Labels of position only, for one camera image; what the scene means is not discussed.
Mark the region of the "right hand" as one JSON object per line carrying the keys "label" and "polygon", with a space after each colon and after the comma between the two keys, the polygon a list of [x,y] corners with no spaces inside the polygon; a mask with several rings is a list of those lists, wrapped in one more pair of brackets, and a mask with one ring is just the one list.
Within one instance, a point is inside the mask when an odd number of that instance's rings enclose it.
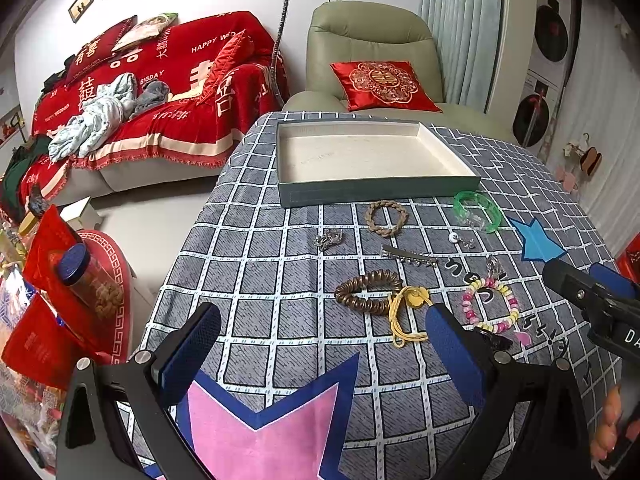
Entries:
{"label": "right hand", "polygon": [[616,385],[608,393],[601,413],[600,424],[590,444],[590,454],[594,460],[605,460],[617,442],[616,425],[622,414],[620,386]]}

